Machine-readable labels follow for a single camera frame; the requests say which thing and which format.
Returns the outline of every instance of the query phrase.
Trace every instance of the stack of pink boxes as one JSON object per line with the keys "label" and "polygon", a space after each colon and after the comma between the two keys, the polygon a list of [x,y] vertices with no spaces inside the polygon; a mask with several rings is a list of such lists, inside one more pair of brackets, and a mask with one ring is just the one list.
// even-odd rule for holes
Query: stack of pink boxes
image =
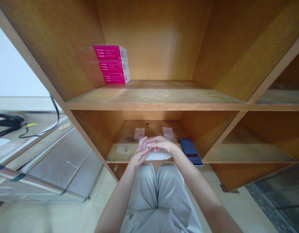
{"label": "stack of pink boxes", "polygon": [[118,45],[95,45],[105,83],[130,81],[128,52]]}

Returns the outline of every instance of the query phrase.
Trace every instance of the smartphone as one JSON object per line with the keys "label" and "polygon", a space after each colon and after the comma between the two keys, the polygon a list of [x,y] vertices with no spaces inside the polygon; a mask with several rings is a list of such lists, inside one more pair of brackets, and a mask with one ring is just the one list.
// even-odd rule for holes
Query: smartphone
{"label": "smartphone", "polygon": [[202,160],[190,138],[179,139],[184,154],[196,167],[203,166]]}

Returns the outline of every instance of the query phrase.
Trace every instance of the person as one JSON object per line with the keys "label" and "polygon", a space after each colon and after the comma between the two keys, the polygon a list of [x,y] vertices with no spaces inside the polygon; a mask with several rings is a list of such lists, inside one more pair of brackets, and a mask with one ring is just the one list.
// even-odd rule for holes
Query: person
{"label": "person", "polygon": [[[172,154],[175,165],[163,164],[156,176],[152,164],[141,164],[159,148]],[[213,233],[242,232],[201,172],[162,136],[140,140],[95,232],[203,232],[184,182]]]}

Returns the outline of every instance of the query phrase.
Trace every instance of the white tissue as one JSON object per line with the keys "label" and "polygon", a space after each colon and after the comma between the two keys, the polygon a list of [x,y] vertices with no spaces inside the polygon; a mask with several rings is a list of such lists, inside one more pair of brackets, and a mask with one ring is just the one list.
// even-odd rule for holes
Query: white tissue
{"label": "white tissue", "polygon": [[158,152],[149,152],[145,160],[166,160],[172,157],[167,150],[160,148]]}

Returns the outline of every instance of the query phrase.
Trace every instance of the light gray pants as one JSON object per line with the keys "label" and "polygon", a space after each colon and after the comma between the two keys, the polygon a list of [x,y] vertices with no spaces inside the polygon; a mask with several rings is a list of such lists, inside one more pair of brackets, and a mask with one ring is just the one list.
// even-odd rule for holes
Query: light gray pants
{"label": "light gray pants", "polygon": [[163,164],[156,176],[152,164],[142,164],[135,181],[121,232],[203,232],[174,164]]}

